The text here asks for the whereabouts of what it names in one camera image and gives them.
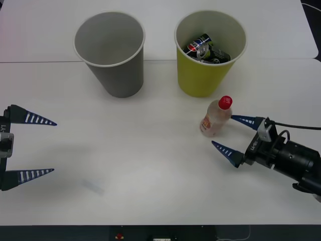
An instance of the red bottle cap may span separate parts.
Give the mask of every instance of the red bottle cap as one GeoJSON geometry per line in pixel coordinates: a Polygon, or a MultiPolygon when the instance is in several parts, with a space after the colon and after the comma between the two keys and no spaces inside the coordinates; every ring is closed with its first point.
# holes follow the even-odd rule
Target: red bottle cap
{"type": "Polygon", "coordinates": [[[231,105],[232,105],[232,102],[233,102],[232,98],[227,96],[227,95],[225,95],[219,101],[219,108],[221,108],[221,109],[229,109],[231,107],[231,105]]]}

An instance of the clear plastic bottle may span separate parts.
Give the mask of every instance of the clear plastic bottle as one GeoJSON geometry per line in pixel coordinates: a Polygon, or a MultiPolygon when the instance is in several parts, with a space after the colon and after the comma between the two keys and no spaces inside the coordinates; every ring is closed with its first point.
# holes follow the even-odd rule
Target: clear plastic bottle
{"type": "Polygon", "coordinates": [[[220,100],[213,101],[207,114],[200,124],[200,129],[206,137],[213,137],[232,116],[232,98],[223,96],[220,100]]]}

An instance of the crushed can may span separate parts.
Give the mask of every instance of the crushed can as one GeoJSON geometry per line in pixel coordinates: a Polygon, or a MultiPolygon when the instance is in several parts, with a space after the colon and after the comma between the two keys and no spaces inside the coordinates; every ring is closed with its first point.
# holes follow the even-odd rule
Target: crushed can
{"type": "Polygon", "coordinates": [[[203,34],[198,39],[196,39],[193,42],[191,42],[185,49],[183,49],[183,51],[188,56],[196,58],[197,57],[196,53],[197,53],[198,48],[203,43],[207,43],[207,42],[211,43],[212,40],[211,40],[210,36],[208,36],[207,34],[203,34]]]}
{"type": "Polygon", "coordinates": [[[196,51],[196,58],[222,64],[231,60],[231,56],[209,43],[202,43],[196,51]]]}

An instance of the white tabletop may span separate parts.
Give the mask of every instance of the white tabletop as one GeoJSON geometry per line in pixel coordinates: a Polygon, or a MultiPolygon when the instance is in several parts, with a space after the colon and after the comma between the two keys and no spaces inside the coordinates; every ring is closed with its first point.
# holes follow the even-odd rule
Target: white tabletop
{"type": "Polygon", "coordinates": [[[89,16],[123,11],[146,30],[146,60],[176,59],[174,28],[188,13],[224,11],[245,26],[247,54],[314,58],[318,54],[300,0],[9,0],[0,12],[0,62],[79,61],[73,36],[89,16]]]}
{"type": "MultiPolygon", "coordinates": [[[[316,60],[241,58],[211,98],[177,84],[175,61],[145,61],[131,98],[106,94],[84,63],[0,64],[0,109],[10,104],[57,127],[13,125],[8,170],[55,171],[0,193],[0,225],[321,224],[321,205],[259,164],[234,168],[211,144],[245,151],[255,131],[229,121],[214,139],[199,123],[228,94],[235,114],[320,126],[316,60]]],[[[290,129],[321,150],[321,133],[290,129]]]]}

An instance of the pepsi can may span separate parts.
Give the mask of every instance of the pepsi can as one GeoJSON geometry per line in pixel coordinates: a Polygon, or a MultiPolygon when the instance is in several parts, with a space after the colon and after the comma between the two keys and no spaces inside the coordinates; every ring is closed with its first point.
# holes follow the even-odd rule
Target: pepsi can
{"type": "Polygon", "coordinates": [[[212,42],[210,36],[208,36],[207,34],[203,34],[202,36],[200,36],[198,39],[194,40],[193,42],[191,42],[183,51],[184,53],[186,53],[188,56],[191,57],[197,57],[196,56],[196,52],[198,50],[198,48],[203,44],[203,43],[207,43],[207,42],[212,42]]]}

